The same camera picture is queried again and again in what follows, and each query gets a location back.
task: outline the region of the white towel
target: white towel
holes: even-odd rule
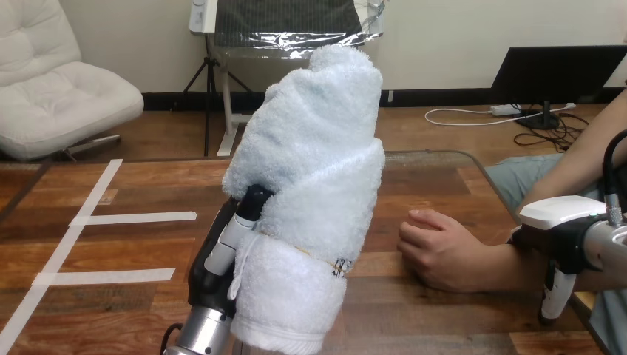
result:
[[[381,182],[374,129],[382,77],[367,56],[323,47],[268,89],[223,187],[275,192],[238,248],[232,332],[286,354],[315,354],[331,329]]]

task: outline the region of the white wall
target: white wall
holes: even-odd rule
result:
[[[188,31],[189,0],[61,4],[84,61],[142,92],[179,92],[202,63],[203,40]],[[392,0],[383,38],[365,51],[382,71],[384,89],[490,87],[510,46],[620,44],[626,34],[627,0]],[[300,65],[233,60],[231,71],[263,91]],[[205,77],[192,89],[203,90]],[[625,79],[627,61],[606,86]]]

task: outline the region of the human hand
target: human hand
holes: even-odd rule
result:
[[[401,224],[399,235],[397,249],[429,287],[453,292],[481,291],[482,282],[494,271],[488,265],[493,259],[492,247],[441,213],[410,211],[409,222]]]

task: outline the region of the black tripod stand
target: black tripod stand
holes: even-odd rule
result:
[[[205,95],[205,156],[209,156],[209,116],[211,114],[211,104],[213,102],[213,98],[217,96],[217,90],[215,86],[215,75],[214,68],[220,67],[220,62],[217,61],[211,55],[211,50],[209,50],[209,35],[205,34],[205,48],[207,52],[207,56],[203,60],[203,64],[200,65],[196,74],[192,80],[187,84],[187,87],[183,90],[181,101],[175,101],[172,105],[172,111],[183,111],[185,110],[185,103],[187,102],[187,93],[189,92],[189,88],[192,87],[198,76],[203,72],[205,67],[207,67],[207,93]],[[247,87],[238,77],[233,75],[231,72],[228,72],[228,76],[233,79],[236,83],[238,83],[247,93],[251,94],[253,91]]]

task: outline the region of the human arm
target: human arm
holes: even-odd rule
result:
[[[411,211],[399,230],[398,250],[433,288],[454,292],[539,291],[547,259],[509,244],[486,246],[459,222],[435,211]],[[584,271],[576,291],[623,288],[604,274]]]
[[[627,90],[618,95],[583,131],[569,150],[527,194],[517,212],[535,201],[576,195],[601,178],[601,163],[609,141],[627,129]],[[627,160],[627,141],[614,153],[614,165]]]

